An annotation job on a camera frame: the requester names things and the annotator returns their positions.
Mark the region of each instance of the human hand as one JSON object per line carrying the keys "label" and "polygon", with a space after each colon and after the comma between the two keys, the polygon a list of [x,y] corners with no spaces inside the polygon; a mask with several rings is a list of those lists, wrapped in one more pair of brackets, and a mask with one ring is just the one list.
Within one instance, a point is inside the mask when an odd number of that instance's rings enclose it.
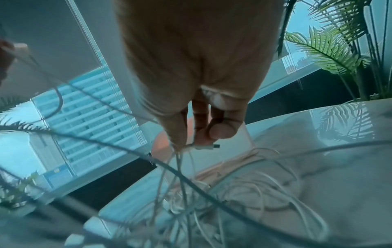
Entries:
{"label": "human hand", "polygon": [[7,70],[11,66],[12,62],[14,61],[14,57],[4,51],[2,48],[7,47],[9,49],[15,49],[12,43],[9,43],[5,40],[0,39],[0,85],[1,81],[4,80],[7,76]]}
{"label": "human hand", "polygon": [[[138,100],[174,149],[234,136],[272,62],[283,0],[114,0]],[[208,123],[209,104],[212,120]]]}

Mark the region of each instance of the sky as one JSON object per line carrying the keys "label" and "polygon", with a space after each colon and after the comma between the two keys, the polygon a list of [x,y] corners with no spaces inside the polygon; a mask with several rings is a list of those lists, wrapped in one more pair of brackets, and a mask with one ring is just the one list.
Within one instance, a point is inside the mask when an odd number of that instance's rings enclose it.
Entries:
{"label": "sky", "polygon": [[[295,7],[295,13],[290,18],[287,31],[301,32],[308,36],[309,26],[319,28],[320,25],[312,20],[308,13],[308,6],[301,2],[298,3]],[[294,62],[305,57],[305,54],[295,51],[295,46],[289,45],[289,49]],[[25,122],[40,119],[40,115],[31,101],[8,112],[7,117],[11,118],[11,121]],[[35,171],[45,172],[29,145],[29,135],[21,132],[0,134],[0,165],[21,177],[27,177]]]}

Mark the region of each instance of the cable connector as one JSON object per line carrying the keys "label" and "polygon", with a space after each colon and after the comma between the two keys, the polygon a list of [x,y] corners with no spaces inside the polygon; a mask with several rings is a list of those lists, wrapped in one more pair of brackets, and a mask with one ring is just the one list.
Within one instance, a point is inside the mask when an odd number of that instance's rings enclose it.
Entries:
{"label": "cable connector", "polygon": [[219,144],[212,144],[212,145],[194,145],[194,148],[197,150],[212,150],[214,148],[220,148]]}

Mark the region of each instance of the glossy table surface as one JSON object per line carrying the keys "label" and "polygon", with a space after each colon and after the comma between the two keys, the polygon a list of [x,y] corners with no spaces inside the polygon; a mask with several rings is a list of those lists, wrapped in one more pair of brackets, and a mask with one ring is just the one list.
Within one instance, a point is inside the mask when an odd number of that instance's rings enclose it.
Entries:
{"label": "glossy table surface", "polygon": [[[248,124],[247,129],[256,147],[274,149],[281,155],[391,140],[392,100],[312,109]],[[301,178],[297,197],[328,223],[329,242],[355,245],[392,241],[390,148],[384,144],[323,150],[285,159]],[[155,169],[143,177],[105,206],[100,216],[126,220],[154,198],[160,175]],[[263,218],[268,226],[301,236],[298,221],[290,209]],[[91,218],[85,228],[106,237],[116,231],[115,226],[97,218]],[[67,244],[79,239],[71,236]]]}

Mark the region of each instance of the potted plant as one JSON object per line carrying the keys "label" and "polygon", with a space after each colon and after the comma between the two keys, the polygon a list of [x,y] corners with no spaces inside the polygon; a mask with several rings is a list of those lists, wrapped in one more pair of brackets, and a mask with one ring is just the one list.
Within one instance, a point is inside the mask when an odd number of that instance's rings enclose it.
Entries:
{"label": "potted plant", "polygon": [[[285,32],[291,11],[295,3],[300,1],[309,5],[313,18],[325,24],[322,29],[309,27],[309,37],[297,32]],[[283,41],[297,45],[320,68],[339,75],[355,101],[392,97],[391,73],[384,74],[384,71],[392,72],[392,68],[385,68],[384,63],[389,0],[386,1],[383,39],[380,43],[375,33],[374,14],[370,5],[372,0],[312,1],[287,1],[279,49]],[[370,11],[369,21],[365,19],[366,8]],[[360,47],[359,39],[366,41],[366,49]],[[366,79],[367,70],[371,70],[372,80]],[[355,82],[359,98],[355,96],[347,79]]]}

